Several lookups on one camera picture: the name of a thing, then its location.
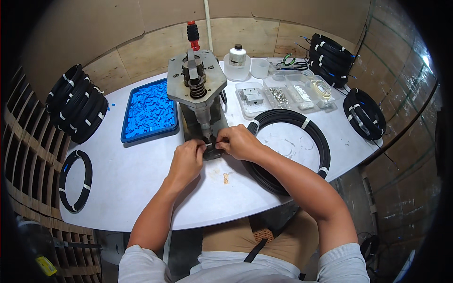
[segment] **metal component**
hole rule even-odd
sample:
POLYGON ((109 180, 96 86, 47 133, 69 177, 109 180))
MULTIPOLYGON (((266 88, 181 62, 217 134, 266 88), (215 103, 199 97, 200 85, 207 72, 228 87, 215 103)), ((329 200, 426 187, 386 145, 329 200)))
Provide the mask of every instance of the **metal component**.
POLYGON ((247 105, 258 105, 263 103, 263 96, 256 88, 244 88, 241 90, 242 100, 245 100, 247 105))
POLYGON ((277 100, 278 103, 280 104, 289 103, 288 99, 286 99, 286 96, 283 93, 283 90, 280 87, 270 87, 269 91, 272 93, 272 95, 274 96, 275 100, 277 100))

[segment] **black cable coil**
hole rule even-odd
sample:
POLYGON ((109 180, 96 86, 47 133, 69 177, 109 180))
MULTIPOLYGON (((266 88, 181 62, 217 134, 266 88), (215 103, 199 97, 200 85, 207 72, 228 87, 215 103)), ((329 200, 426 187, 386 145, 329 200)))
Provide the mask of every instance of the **black cable coil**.
POLYGON ((81 144, 87 141, 104 119, 108 101, 78 64, 67 70, 46 100, 51 123, 81 144))
POLYGON ((354 58, 343 46, 326 36, 314 34, 310 41, 308 67, 335 88, 347 84, 354 58))
MULTIPOLYGON (((297 112, 287 109, 274 109, 263 112, 255 117, 259 126, 255 122, 251 122, 247 127, 248 130, 256 135, 258 128, 262 129, 273 123, 289 123, 301 127, 305 130, 315 142, 319 150, 319 170, 318 175, 326 178, 330 168, 330 149, 324 134, 310 119, 297 112)), ((266 190, 283 195, 289 196, 285 188, 280 184, 277 179, 269 172, 264 170, 261 166, 249 162, 242 161, 248 173, 266 190)))
POLYGON ((351 89, 344 99, 343 110, 351 126, 364 139, 378 140, 385 133, 385 117, 376 102, 364 91, 351 89))
POLYGON ((70 212, 78 212, 82 209, 88 199, 88 195, 91 190, 91 182, 93 180, 93 167, 91 165, 91 160, 88 155, 81 150, 74 150, 71 154, 68 155, 63 164, 63 170, 60 174, 60 187, 58 189, 60 199, 64 207, 70 212), (85 164, 85 180, 83 182, 82 192, 80 193, 79 199, 74 205, 70 205, 66 198, 66 176, 71 166, 74 162, 82 158, 83 163, 85 164))

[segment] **white pipe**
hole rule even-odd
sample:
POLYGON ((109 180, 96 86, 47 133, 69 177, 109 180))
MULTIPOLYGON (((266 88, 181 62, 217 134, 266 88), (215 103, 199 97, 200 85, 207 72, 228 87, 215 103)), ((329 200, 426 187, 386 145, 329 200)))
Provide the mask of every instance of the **white pipe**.
POLYGON ((204 13, 206 14, 207 39, 209 41, 209 50, 214 52, 214 48, 212 48, 211 16, 209 15, 208 0, 204 0, 204 13))

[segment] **plywood board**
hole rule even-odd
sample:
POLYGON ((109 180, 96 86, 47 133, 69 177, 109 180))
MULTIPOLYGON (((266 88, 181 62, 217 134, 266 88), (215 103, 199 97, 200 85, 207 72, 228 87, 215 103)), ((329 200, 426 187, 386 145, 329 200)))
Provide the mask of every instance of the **plywood board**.
POLYGON ((144 31, 138 0, 56 0, 28 38, 22 66, 37 97, 45 101, 71 66, 87 64, 144 31))
POLYGON ((139 0, 139 3, 146 33, 177 23, 205 19, 203 0, 139 0))
POLYGON ((356 48, 356 44, 334 34, 330 34, 319 29, 308 27, 306 25, 281 21, 274 57, 284 57, 286 54, 292 53, 296 57, 303 58, 304 56, 306 56, 307 51, 297 46, 294 42, 297 42, 304 48, 309 49, 310 44, 304 38, 299 36, 311 38, 313 34, 321 34, 327 36, 338 42, 340 45, 342 45, 350 52, 354 52, 354 49, 356 48))
POLYGON ((260 17, 304 24, 358 43, 370 0, 210 0, 211 18, 260 17))
POLYGON ((273 57, 280 21, 258 18, 212 19, 212 47, 223 60, 235 44, 242 44, 250 57, 273 57))
POLYGON ((116 47, 83 68, 104 95, 130 85, 132 81, 116 47))
MULTIPOLYGON (((198 32, 200 33, 201 49, 209 49, 207 43, 206 21, 197 21, 198 32)), ((159 29, 142 37, 133 39, 118 46, 118 52, 124 66, 131 78, 144 79, 145 74, 149 77, 155 75, 153 71, 162 69, 166 72, 168 60, 178 54, 187 52, 190 42, 187 40, 187 23, 173 25, 159 29)))

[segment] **white cable tie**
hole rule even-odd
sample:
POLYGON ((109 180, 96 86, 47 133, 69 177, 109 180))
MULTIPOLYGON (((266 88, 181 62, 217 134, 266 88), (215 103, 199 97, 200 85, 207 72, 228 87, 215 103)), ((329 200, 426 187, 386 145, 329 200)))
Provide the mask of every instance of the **white cable tie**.
POLYGON ((325 167, 321 167, 321 168, 318 170, 318 173, 319 173, 319 171, 324 171, 324 172, 326 173, 326 175, 327 175, 327 173, 329 173, 329 170, 327 170, 327 168, 325 168, 325 167))
POLYGON ((308 125, 308 123, 310 122, 310 119, 309 118, 305 118, 305 121, 304 123, 302 124, 302 126, 300 126, 302 129, 305 129, 305 127, 308 125))
POLYGON ((259 123, 259 121, 253 119, 250 123, 255 123, 255 124, 256 124, 256 126, 257 126, 256 132, 258 133, 258 130, 259 130, 259 128, 260 128, 260 123, 259 123))

